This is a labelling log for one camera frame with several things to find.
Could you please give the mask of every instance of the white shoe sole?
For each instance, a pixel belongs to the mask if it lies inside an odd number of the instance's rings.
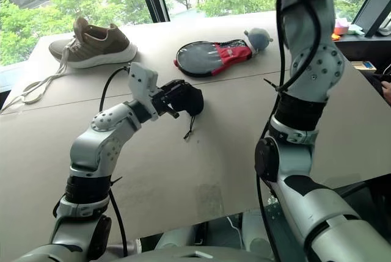
[[[97,65],[119,64],[131,61],[136,56],[136,53],[137,46],[130,43],[128,47],[119,53],[101,54],[79,62],[67,62],[67,65],[71,68],[92,68]]]

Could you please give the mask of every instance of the table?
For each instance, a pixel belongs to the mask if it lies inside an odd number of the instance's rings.
[[[191,25],[171,22],[124,29],[139,48],[135,60],[158,71],[159,86],[185,78],[202,89],[205,98],[189,142],[183,136],[190,117],[181,113],[176,120],[164,115],[143,124],[123,147],[113,174],[113,179],[123,179],[113,191],[128,239],[258,206],[254,148],[276,96],[263,78],[278,82],[279,77],[274,15],[266,12],[199,19]],[[245,29],[255,26],[266,29],[275,42],[257,57],[217,77],[187,78],[172,63],[184,44],[241,38]],[[29,63],[36,78],[58,67],[47,51],[57,38],[43,37],[35,47]],[[103,85],[117,67],[69,69],[40,102],[0,116],[2,261],[48,242],[54,225],[51,211],[64,193],[68,177],[69,149],[97,113]],[[12,93],[23,88],[28,76],[26,73]],[[127,78],[119,76],[111,84],[105,106],[126,100],[131,100]],[[389,173],[390,112],[365,78],[347,64],[319,124],[312,177],[337,187]],[[111,207],[107,214],[115,219]],[[110,241],[119,240],[113,221]]]

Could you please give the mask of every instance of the sneaker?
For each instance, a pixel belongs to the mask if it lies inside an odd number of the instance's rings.
[[[73,23],[75,37],[58,40],[49,45],[49,51],[59,62],[67,46],[66,63],[72,68],[90,68],[96,65],[129,62],[137,53],[137,46],[114,24],[109,28],[89,25],[79,17]]]

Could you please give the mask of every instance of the black cable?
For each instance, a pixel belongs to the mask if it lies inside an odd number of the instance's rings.
[[[315,57],[315,54],[320,44],[321,26],[318,15],[316,14],[315,10],[313,9],[311,3],[308,0],[301,1],[301,4],[304,6],[305,10],[310,15],[315,30],[315,38],[313,40],[313,46],[310,50],[310,53],[305,58],[304,63],[302,64],[300,69],[298,69],[298,71],[293,74],[293,76],[283,86],[278,88],[279,92],[286,91],[303,74],[303,72],[307,69],[307,67],[310,65],[311,61]]]
[[[309,1],[302,1],[301,2],[306,9],[307,13],[310,15],[310,18],[312,20],[314,29],[315,29],[315,38],[313,41],[313,46],[312,49],[310,50],[309,55],[305,59],[304,63],[302,64],[301,68],[284,84],[284,76],[285,76],[285,50],[283,47],[283,13],[282,13],[282,0],[277,0],[276,1],[276,20],[277,20],[277,35],[279,39],[279,48],[280,48],[280,61],[281,61],[281,66],[280,66],[280,82],[279,82],[279,87],[276,88],[276,90],[279,92],[276,101],[274,103],[273,109],[270,113],[270,116],[268,118],[268,121],[263,128],[262,134],[261,134],[261,139],[265,137],[266,132],[269,128],[270,120],[272,115],[275,113],[278,107],[278,103],[280,100],[280,94],[284,91],[286,91],[299,77],[300,75],[303,74],[303,72],[307,69],[313,58],[315,57],[316,51],[318,50],[319,44],[320,44],[320,38],[321,38],[321,26],[320,26],[320,21],[319,18],[314,11],[312,5],[310,4]],[[263,206],[263,201],[262,201],[262,194],[261,194],[261,184],[260,184],[260,177],[257,175],[256,180],[257,184],[257,193],[258,193],[258,202],[260,205],[260,211],[261,211],[261,216],[263,219],[263,223],[265,225],[265,230],[266,234],[268,236],[268,239],[270,241],[270,246],[272,248],[273,254],[274,254],[274,259],[276,262],[280,262],[280,256],[277,250],[276,246],[276,240],[274,239],[273,234],[271,233],[270,227],[269,227],[269,222],[267,221],[266,213],[265,213],[265,207]]]
[[[186,133],[186,135],[183,137],[184,140],[186,140],[190,134],[193,132],[193,124],[194,124],[194,120],[196,119],[196,116],[193,115],[191,117],[191,120],[190,120],[190,128],[189,128],[189,131]]]
[[[111,80],[120,71],[127,71],[129,73],[129,67],[125,66],[125,67],[122,67],[122,68],[118,68],[118,69],[116,69],[116,71],[113,72],[113,74],[110,75],[108,81],[105,83],[105,85],[103,87],[102,97],[100,98],[99,111],[103,110],[104,98],[106,97],[106,92],[108,91],[108,87],[109,87],[109,84],[110,84]]]
[[[125,228],[123,227],[123,222],[122,222],[120,210],[118,209],[117,202],[115,202],[114,195],[112,194],[111,189],[109,190],[109,196],[110,196],[110,201],[111,201],[112,207],[114,208],[114,211],[115,211],[115,215],[117,216],[118,225],[120,227],[121,238],[122,238],[122,247],[123,247],[123,256],[127,257],[128,256],[128,244],[126,241]]]
[[[102,97],[100,98],[100,104],[99,104],[99,111],[100,112],[103,110],[104,98],[106,97],[106,92],[108,90],[109,84],[110,84],[111,80],[114,78],[114,76],[117,73],[119,73],[120,71],[127,71],[129,73],[129,67],[124,66],[122,68],[118,68],[116,71],[114,71],[110,75],[109,79],[107,80],[107,82],[104,85]],[[128,244],[127,244],[127,240],[126,240],[125,228],[123,227],[122,217],[121,217],[120,211],[118,209],[117,202],[115,202],[114,195],[113,195],[111,189],[109,190],[109,197],[110,197],[110,201],[111,201],[112,207],[114,209],[115,215],[117,216],[118,225],[120,227],[122,247],[123,247],[123,256],[127,257],[128,256]]]
[[[280,82],[279,82],[279,86],[282,86],[284,79],[285,79],[285,49],[284,49],[284,45],[283,45],[282,0],[276,0],[276,23],[277,23],[277,36],[278,36],[279,48],[280,48]],[[269,118],[268,118],[268,121],[266,122],[265,127],[263,128],[263,131],[262,131],[262,134],[260,137],[261,139],[263,139],[265,137],[266,132],[268,131],[271,117],[276,112],[279,101],[280,101],[280,95],[277,94],[273,109],[269,115]],[[276,240],[274,239],[274,236],[271,233],[269,222],[266,217],[265,207],[263,206],[262,193],[261,193],[261,183],[260,183],[260,177],[258,175],[255,176],[255,182],[257,184],[257,194],[258,194],[258,202],[259,202],[259,207],[260,207],[260,211],[261,211],[261,216],[263,219],[263,224],[265,225],[265,230],[266,230],[266,234],[268,236],[269,242],[270,242],[271,249],[273,251],[274,261],[280,262],[281,259],[280,259],[279,251],[277,250]]]

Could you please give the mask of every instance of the person's hand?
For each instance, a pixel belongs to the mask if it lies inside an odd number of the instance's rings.
[[[384,98],[386,99],[386,102],[391,104],[391,83],[382,81],[381,85],[382,85],[381,89],[383,89],[383,95]]]

